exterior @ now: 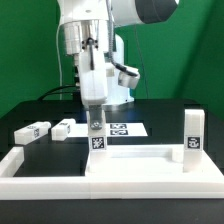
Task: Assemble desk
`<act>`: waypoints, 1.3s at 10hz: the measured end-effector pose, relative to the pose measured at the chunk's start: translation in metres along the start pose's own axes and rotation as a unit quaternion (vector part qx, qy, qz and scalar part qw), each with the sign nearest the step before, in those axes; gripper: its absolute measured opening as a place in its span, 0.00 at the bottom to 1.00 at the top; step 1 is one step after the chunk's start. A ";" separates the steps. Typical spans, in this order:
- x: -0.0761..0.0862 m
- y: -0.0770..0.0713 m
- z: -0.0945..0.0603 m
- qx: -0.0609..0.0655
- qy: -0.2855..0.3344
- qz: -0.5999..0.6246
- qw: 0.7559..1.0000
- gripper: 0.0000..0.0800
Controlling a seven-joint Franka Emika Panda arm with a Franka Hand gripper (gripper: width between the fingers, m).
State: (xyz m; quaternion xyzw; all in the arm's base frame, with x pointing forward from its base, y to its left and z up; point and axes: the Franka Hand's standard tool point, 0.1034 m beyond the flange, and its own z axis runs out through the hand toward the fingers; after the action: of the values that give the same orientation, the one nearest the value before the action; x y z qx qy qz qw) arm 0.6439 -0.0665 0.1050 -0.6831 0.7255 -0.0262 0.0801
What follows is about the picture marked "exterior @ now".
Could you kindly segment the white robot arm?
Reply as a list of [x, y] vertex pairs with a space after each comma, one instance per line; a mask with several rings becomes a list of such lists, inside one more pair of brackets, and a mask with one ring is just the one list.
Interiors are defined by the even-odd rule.
[[59, 26], [66, 54], [75, 59], [81, 99], [89, 112], [88, 124], [100, 130], [105, 124], [102, 105], [108, 100], [107, 73], [120, 71], [118, 84], [135, 88], [140, 74], [113, 57], [114, 28], [168, 20], [179, 0], [57, 0]]

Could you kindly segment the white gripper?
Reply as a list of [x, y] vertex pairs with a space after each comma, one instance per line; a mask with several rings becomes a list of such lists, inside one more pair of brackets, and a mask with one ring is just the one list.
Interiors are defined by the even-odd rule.
[[102, 107], [107, 101], [108, 87], [104, 53], [94, 46], [79, 54], [78, 71], [82, 103], [89, 107], [90, 127], [92, 130], [102, 128]]

